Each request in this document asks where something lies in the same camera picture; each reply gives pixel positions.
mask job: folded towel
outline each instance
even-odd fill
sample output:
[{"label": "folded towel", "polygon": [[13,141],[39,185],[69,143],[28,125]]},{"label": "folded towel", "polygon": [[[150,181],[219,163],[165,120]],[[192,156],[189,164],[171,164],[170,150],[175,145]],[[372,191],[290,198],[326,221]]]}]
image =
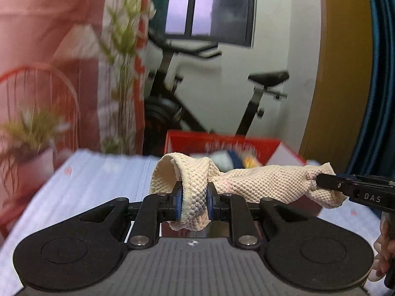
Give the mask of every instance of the folded towel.
[{"label": "folded towel", "polygon": [[335,174],[329,163],[322,166],[264,166],[220,172],[207,157],[195,159],[182,153],[168,153],[158,162],[150,193],[170,193],[176,181],[182,180],[181,219],[171,221],[174,230],[202,230],[210,222],[206,206],[206,186],[214,183],[217,192],[243,196],[250,203],[271,197],[291,203],[303,195],[325,208],[341,206],[346,199],[338,191],[317,187],[318,174]]}]

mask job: tall plant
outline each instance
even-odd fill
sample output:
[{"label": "tall plant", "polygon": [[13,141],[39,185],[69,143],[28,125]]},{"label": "tall plant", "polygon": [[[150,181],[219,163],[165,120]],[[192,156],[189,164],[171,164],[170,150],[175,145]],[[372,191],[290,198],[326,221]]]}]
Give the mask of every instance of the tall plant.
[{"label": "tall plant", "polygon": [[100,39],[100,47],[116,76],[117,84],[111,90],[111,99],[117,103],[114,115],[115,134],[102,142],[105,153],[132,154],[132,93],[134,61],[137,55],[138,24],[141,15],[152,10],[141,10],[141,0],[122,0],[121,7],[107,6],[111,18],[109,38]]}]

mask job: window frame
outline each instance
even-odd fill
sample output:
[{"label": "window frame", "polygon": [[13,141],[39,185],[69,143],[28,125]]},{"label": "window frame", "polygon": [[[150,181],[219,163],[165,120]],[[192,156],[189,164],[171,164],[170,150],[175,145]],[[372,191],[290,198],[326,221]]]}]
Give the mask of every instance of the window frame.
[{"label": "window frame", "polygon": [[252,48],[252,41],[254,36],[255,27],[255,5],[256,0],[248,0],[248,11],[247,11],[247,21],[246,21],[246,35],[244,41],[234,40],[234,39],[222,39],[220,37],[213,37],[207,35],[192,35],[192,26],[195,13],[196,0],[188,0],[188,6],[186,10],[185,19],[185,31],[184,34],[169,34],[166,33],[166,20],[164,19],[163,35],[165,38],[169,39],[180,39],[180,40],[201,40],[201,41],[215,41],[219,43],[233,44],[237,46],[246,46]]}]

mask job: teal curtain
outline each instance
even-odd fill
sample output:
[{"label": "teal curtain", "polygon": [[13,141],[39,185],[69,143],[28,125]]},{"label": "teal curtain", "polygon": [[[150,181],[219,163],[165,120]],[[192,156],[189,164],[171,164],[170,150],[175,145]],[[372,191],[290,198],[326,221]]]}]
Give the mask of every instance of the teal curtain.
[{"label": "teal curtain", "polygon": [[169,0],[152,0],[155,9],[157,10],[155,16],[149,23],[149,27],[155,30],[157,33],[165,33],[167,8],[169,6]]}]

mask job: exercise bike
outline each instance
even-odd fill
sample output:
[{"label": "exercise bike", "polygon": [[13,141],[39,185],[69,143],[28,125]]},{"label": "exercise bike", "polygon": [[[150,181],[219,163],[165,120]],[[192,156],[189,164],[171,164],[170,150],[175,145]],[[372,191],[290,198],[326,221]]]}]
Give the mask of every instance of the exercise bike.
[{"label": "exercise bike", "polygon": [[[149,77],[153,78],[153,84],[149,97],[145,99],[143,154],[162,156],[168,130],[185,129],[186,126],[188,130],[208,132],[175,94],[177,86],[183,78],[175,75],[171,90],[165,85],[165,78],[173,56],[184,54],[196,59],[210,60],[220,57],[222,52],[217,50],[217,42],[198,48],[182,48],[172,45],[167,39],[158,37],[151,31],[148,37],[156,47],[162,50],[163,58],[157,71],[149,74]],[[286,94],[276,92],[271,88],[285,82],[289,77],[287,71],[258,73],[248,76],[248,79],[255,83],[254,93],[240,121],[236,131],[237,135],[247,135],[254,117],[263,117],[264,110],[259,108],[259,103],[264,93],[273,95],[276,100],[287,98]]]}]

